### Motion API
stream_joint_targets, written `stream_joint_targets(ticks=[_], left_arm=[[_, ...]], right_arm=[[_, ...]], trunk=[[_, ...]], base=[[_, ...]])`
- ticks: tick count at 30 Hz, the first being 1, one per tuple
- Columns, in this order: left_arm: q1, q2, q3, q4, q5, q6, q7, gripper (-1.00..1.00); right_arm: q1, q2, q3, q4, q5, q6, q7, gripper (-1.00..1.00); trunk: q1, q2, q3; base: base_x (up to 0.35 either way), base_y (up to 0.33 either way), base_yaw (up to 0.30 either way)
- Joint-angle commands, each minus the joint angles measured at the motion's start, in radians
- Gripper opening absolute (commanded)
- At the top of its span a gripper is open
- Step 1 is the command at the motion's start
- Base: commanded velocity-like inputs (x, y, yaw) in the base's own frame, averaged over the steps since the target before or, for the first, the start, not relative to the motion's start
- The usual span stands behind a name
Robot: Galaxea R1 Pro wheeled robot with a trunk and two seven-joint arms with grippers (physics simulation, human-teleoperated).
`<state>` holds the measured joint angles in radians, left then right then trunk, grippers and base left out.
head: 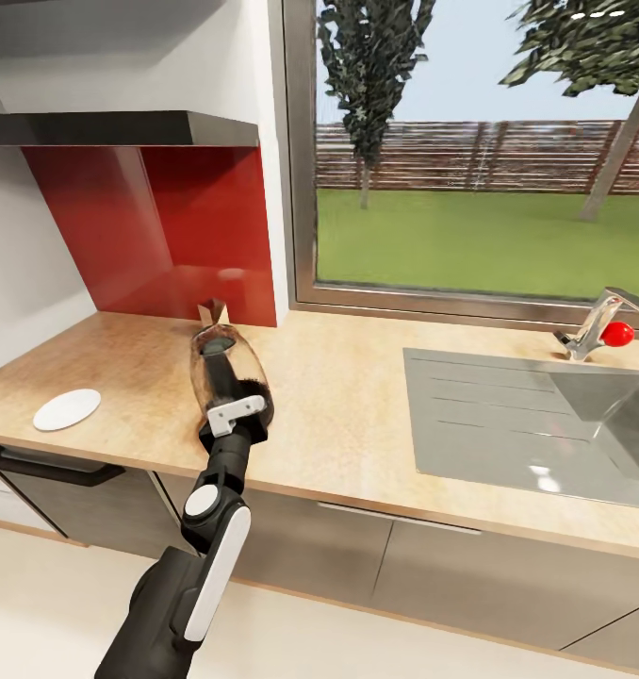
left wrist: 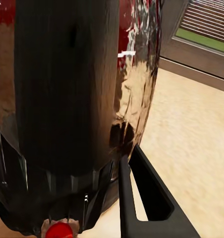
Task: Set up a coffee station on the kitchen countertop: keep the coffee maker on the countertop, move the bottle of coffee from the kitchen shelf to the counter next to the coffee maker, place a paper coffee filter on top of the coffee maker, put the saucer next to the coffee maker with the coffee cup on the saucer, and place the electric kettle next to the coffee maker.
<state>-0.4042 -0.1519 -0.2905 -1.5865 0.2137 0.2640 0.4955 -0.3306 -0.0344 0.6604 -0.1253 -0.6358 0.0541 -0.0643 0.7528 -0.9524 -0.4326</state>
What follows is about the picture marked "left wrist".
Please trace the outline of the electric kettle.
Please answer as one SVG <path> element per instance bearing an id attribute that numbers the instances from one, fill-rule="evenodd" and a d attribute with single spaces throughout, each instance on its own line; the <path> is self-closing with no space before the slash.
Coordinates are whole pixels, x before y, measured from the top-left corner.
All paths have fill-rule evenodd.
<path id="1" fill-rule="evenodd" d="M 78 238 L 119 199 L 120 133 L 140 146 L 162 0 L 0 0 L 0 218 Z"/>

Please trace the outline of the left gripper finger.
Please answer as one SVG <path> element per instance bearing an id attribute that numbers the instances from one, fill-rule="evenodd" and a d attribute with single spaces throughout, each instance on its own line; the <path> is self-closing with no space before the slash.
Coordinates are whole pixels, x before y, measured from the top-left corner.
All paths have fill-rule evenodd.
<path id="1" fill-rule="evenodd" d="M 132 136 L 120 133 L 117 160 L 121 238 L 201 238 Z M 136 217 L 130 171 L 148 221 Z"/>

